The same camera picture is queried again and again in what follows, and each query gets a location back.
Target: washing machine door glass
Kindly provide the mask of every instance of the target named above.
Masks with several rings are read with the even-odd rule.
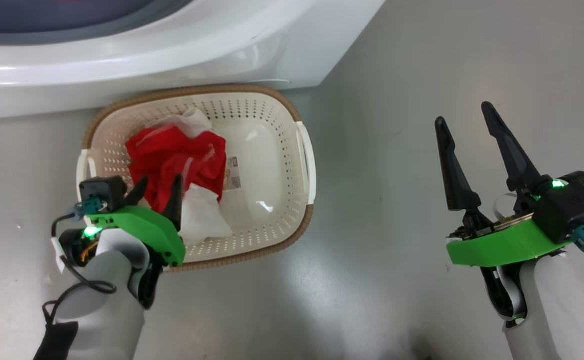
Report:
[[[165,18],[192,0],[0,0],[0,46],[67,43]]]

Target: pile of laundry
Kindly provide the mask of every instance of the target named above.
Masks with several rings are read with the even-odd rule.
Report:
[[[134,184],[148,177],[145,200],[162,213],[170,199],[176,175],[185,191],[178,234],[186,246],[210,238],[232,235],[218,203],[225,179],[225,139],[212,130],[210,120],[197,108],[152,123],[126,144]]]

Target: white laundry basket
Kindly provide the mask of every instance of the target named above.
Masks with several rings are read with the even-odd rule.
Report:
[[[89,169],[91,177],[121,176],[132,189],[125,142],[148,123],[192,107],[201,109],[226,139],[233,178],[226,188],[233,189],[223,192],[220,207],[233,235],[189,246],[184,264],[172,271],[243,262],[293,244],[305,232],[314,210],[314,153],[296,109],[268,88],[184,88],[110,105],[85,136],[76,169],[77,187]]]

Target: green plastic part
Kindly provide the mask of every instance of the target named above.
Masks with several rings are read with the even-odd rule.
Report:
[[[471,267],[500,267],[547,255],[570,244],[554,244],[531,221],[523,221],[505,230],[477,239],[447,244],[453,264]]]
[[[110,214],[90,214],[91,222],[99,228],[120,228],[160,253],[168,265],[183,264],[185,245],[174,224],[165,216],[147,207],[126,206]]]

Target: green light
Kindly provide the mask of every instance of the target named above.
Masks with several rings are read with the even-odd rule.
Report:
[[[100,233],[102,230],[103,229],[100,228],[100,227],[96,228],[96,227],[93,227],[93,226],[88,226],[88,227],[85,228],[85,230],[83,230],[83,235],[85,237],[87,237],[87,238],[88,237],[89,238],[93,238],[94,235]]]

